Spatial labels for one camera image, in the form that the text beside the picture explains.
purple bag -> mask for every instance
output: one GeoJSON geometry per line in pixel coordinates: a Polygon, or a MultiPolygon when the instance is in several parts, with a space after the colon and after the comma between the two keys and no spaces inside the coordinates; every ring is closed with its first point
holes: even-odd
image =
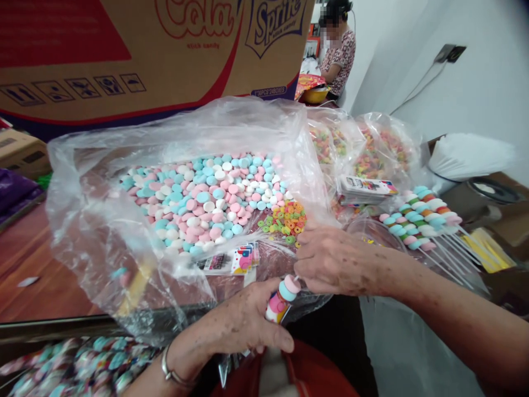
{"type": "Polygon", "coordinates": [[[0,224],[43,192],[36,182],[0,168],[0,224]]]}

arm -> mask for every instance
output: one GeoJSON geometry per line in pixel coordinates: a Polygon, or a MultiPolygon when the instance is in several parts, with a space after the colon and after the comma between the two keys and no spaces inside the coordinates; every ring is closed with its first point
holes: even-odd
{"type": "Polygon", "coordinates": [[[327,72],[321,71],[321,77],[325,79],[327,84],[332,84],[342,67],[337,63],[333,63],[327,72]]]}
{"type": "Polygon", "coordinates": [[[529,390],[529,323],[399,251],[339,229],[305,228],[298,274],[318,293],[393,297],[415,310],[483,380],[529,390]]]}
{"type": "MultiPolygon", "coordinates": [[[[279,283],[278,278],[252,283],[184,330],[169,347],[167,368],[181,379],[191,381],[216,353],[238,353],[249,348],[262,353],[264,346],[292,352],[294,340],[288,331],[268,322],[264,315],[270,295],[279,283]]],[[[127,389],[125,396],[181,397],[189,393],[174,381],[165,380],[159,356],[127,389]]]]}

wrist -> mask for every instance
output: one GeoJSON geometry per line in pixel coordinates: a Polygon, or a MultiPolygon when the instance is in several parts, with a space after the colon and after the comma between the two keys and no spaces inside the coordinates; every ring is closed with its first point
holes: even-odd
{"type": "Polygon", "coordinates": [[[194,380],[213,356],[208,339],[198,323],[186,328],[169,346],[168,368],[184,380],[194,380]]]}

electrical outlet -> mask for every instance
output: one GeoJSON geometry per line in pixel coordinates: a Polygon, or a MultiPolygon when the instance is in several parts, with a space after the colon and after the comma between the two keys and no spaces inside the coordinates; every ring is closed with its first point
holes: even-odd
{"type": "Polygon", "coordinates": [[[456,61],[459,59],[461,54],[467,49],[465,46],[456,46],[450,53],[448,54],[447,61],[450,63],[456,63],[456,61]]]}
{"type": "Polygon", "coordinates": [[[456,48],[455,44],[445,44],[436,55],[434,62],[443,63],[448,60],[449,54],[456,48]]]}

yellow bowl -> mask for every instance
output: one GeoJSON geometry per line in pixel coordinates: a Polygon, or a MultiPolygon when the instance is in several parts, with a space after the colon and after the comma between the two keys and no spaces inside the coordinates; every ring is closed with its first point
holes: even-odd
{"type": "Polygon", "coordinates": [[[310,89],[303,93],[302,99],[304,102],[316,105],[318,103],[322,103],[325,100],[325,97],[330,90],[330,87],[327,87],[325,90],[310,89]]]}

